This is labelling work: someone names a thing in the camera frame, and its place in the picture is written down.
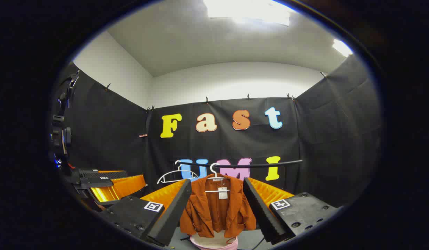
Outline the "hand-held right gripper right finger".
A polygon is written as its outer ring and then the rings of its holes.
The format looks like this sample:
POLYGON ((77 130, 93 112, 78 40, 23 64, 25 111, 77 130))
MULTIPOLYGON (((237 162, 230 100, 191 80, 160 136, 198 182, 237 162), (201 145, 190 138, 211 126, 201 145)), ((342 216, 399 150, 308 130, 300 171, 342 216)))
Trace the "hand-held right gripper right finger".
POLYGON ((253 178, 244 178, 243 192, 257 224, 270 243, 280 243, 306 234, 340 212, 312 194, 293 195, 253 178))

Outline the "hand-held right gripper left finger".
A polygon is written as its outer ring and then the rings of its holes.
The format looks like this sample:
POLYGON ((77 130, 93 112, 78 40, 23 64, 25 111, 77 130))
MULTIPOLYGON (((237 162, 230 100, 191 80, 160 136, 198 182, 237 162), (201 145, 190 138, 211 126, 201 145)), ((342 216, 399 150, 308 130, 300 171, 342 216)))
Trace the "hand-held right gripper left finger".
POLYGON ((180 180, 142 198, 132 195, 98 213, 122 234, 158 247, 170 244, 191 195, 191 181, 180 180))

